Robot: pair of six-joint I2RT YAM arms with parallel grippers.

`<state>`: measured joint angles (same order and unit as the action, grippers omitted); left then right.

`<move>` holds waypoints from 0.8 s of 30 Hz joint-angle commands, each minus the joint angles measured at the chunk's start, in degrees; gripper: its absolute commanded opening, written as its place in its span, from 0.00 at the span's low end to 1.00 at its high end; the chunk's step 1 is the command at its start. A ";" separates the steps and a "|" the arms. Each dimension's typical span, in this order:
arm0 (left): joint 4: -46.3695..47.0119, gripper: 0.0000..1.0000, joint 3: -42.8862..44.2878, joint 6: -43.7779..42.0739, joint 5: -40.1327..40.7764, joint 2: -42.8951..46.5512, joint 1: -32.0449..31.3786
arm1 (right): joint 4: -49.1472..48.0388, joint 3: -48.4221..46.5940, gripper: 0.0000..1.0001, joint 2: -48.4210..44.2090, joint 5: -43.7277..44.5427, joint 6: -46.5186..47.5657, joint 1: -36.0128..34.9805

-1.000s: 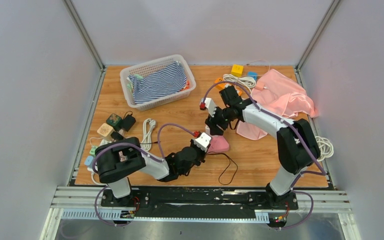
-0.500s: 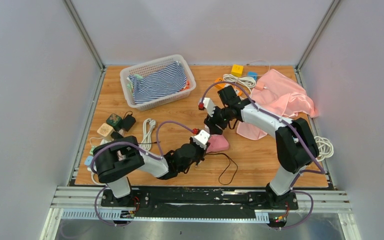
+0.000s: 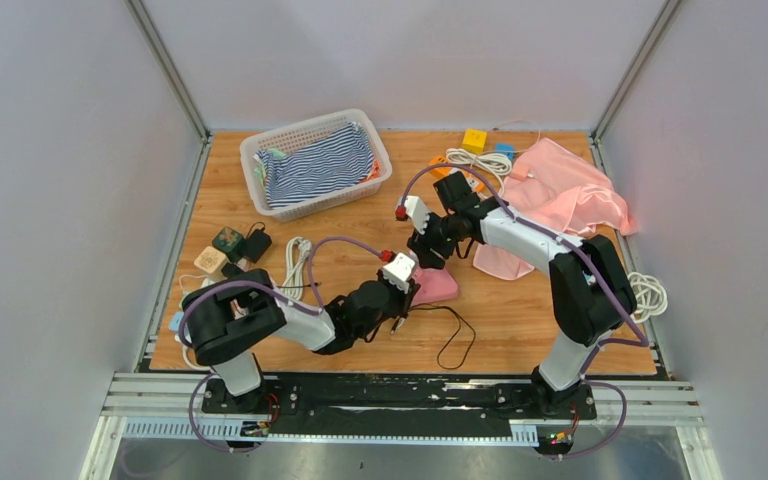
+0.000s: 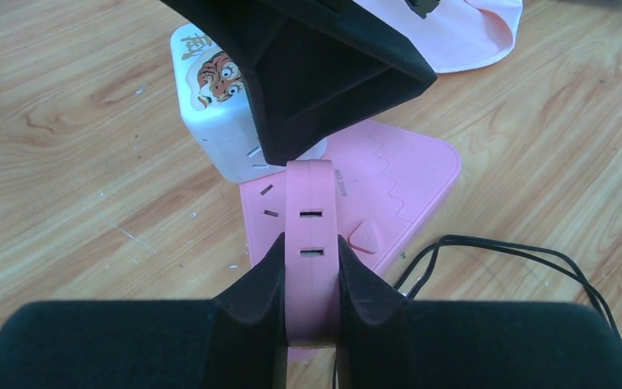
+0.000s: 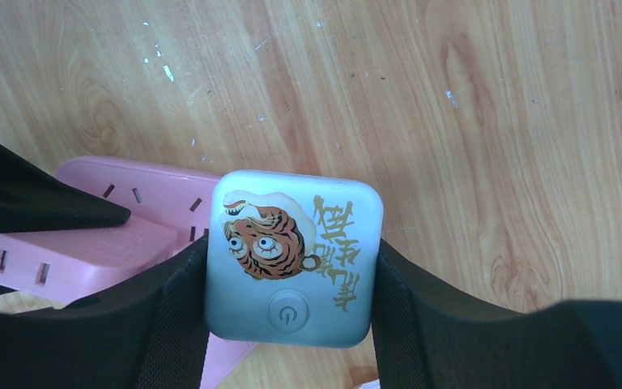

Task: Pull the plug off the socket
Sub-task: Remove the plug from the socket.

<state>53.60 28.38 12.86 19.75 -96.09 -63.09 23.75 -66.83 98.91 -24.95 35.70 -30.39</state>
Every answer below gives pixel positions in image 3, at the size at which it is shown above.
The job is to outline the pink triangular socket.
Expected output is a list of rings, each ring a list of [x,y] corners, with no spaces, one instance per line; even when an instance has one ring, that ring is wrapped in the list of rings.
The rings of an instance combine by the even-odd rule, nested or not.
[[[459,295],[459,286],[445,268],[417,269],[412,280],[419,287],[413,297],[412,306],[452,300]]]

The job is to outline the orange USB power strip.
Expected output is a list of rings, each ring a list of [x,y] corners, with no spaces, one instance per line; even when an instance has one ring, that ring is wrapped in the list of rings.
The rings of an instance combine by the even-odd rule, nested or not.
[[[441,164],[447,164],[448,162],[449,160],[446,157],[436,156],[429,162],[429,165],[440,166]],[[464,170],[455,168],[455,167],[441,167],[441,166],[439,168],[434,168],[430,171],[430,174],[436,179],[443,179],[446,176],[456,174],[456,173],[461,173],[465,177],[467,183],[470,185],[471,189],[475,193],[482,194],[484,192],[485,190],[484,184],[470,172],[465,172]]]

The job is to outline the pink USB charger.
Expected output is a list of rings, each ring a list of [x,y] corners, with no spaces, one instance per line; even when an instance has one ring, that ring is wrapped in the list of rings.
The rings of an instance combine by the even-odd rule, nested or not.
[[[530,168],[530,166],[528,164],[524,164],[524,165],[515,164],[512,167],[511,172],[508,175],[508,177],[516,179],[516,180],[521,181],[521,182],[524,182],[526,179],[532,178],[533,177],[533,173],[532,173],[531,168]]]

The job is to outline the yellow cube socket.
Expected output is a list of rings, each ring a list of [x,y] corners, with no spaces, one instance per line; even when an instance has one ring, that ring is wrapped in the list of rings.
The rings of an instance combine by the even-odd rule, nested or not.
[[[462,137],[461,148],[472,154],[481,154],[485,151],[487,137],[486,131],[466,129]]]

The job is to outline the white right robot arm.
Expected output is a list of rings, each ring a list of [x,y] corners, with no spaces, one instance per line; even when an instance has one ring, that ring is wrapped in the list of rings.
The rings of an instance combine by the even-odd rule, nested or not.
[[[518,212],[493,188],[481,198],[460,167],[433,185],[444,209],[438,215],[407,186],[395,209],[410,222],[409,249],[423,268],[441,269],[459,244],[470,240],[496,247],[541,272],[549,281],[559,332],[549,354],[535,368],[531,403],[544,417],[556,417],[599,349],[614,342],[623,325],[633,327],[637,300],[611,240],[566,234]]]

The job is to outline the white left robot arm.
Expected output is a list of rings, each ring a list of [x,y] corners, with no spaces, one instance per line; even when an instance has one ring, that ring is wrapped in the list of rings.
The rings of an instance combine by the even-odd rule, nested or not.
[[[231,404],[253,413],[267,390],[252,352],[259,342],[277,336],[316,354],[340,353],[384,321],[407,317],[418,291],[411,275],[382,268],[349,294],[314,307],[279,292],[265,270],[255,269],[187,295],[178,336],[224,382]]]

